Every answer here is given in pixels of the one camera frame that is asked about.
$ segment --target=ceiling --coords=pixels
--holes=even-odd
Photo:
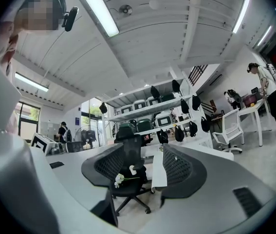
[[[251,0],[244,29],[232,34],[243,0],[151,0],[156,9],[150,0],[104,1],[120,31],[112,38],[84,0],[66,0],[68,10],[79,7],[70,32],[20,33],[14,70],[49,86],[45,93],[14,81],[24,96],[69,110],[172,79],[172,65],[188,74],[194,65],[227,63],[240,43],[256,43],[275,14],[269,1]],[[132,7],[130,16],[118,12],[122,5]]]

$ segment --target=light fixture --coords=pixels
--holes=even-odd
[[[233,33],[236,33],[238,30],[239,30],[239,27],[241,25],[241,22],[243,21],[244,19],[244,16],[246,14],[246,11],[247,11],[247,8],[248,8],[248,5],[249,5],[249,1],[250,0],[244,0],[244,3],[243,3],[243,6],[242,6],[242,9],[240,11],[240,14],[239,14],[239,18],[238,20],[236,21],[236,24],[233,28]]]
[[[95,13],[96,17],[102,24],[109,37],[113,37],[119,33],[119,30],[105,5],[103,0],[86,0],[90,8]]]
[[[263,40],[266,38],[266,36],[268,35],[268,33],[270,32],[270,30],[272,29],[272,26],[270,26],[267,31],[265,32],[265,34],[263,35],[263,37],[261,38],[261,40],[258,43],[258,46],[260,46],[260,44],[262,44]]]
[[[44,92],[47,92],[48,91],[48,88],[47,87],[44,87],[42,85],[40,85],[39,83],[33,81],[33,80],[30,80],[28,79],[27,77],[23,76],[23,75],[20,75],[19,73],[16,73],[15,74],[15,78],[21,80],[21,81],[24,81],[25,83],[33,86],[33,87],[36,87]]]

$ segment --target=white cloth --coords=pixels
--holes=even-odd
[[[234,102],[234,99],[228,95],[228,93],[225,94],[225,98],[229,100],[230,103]]]
[[[269,96],[271,93],[273,93],[276,90],[276,84],[274,82],[273,76],[271,75],[270,71],[263,66],[258,67],[258,76],[260,78],[261,83],[263,78],[267,79],[265,91],[266,91],[266,95]]]

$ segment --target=white chair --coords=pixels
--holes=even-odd
[[[217,143],[228,145],[228,148],[222,150],[224,152],[239,151],[240,154],[242,152],[241,148],[238,148],[236,145],[231,147],[230,143],[230,140],[238,136],[241,136],[241,144],[243,145],[245,143],[244,132],[240,127],[238,111],[239,109],[237,108],[222,117],[222,133],[212,133]]]

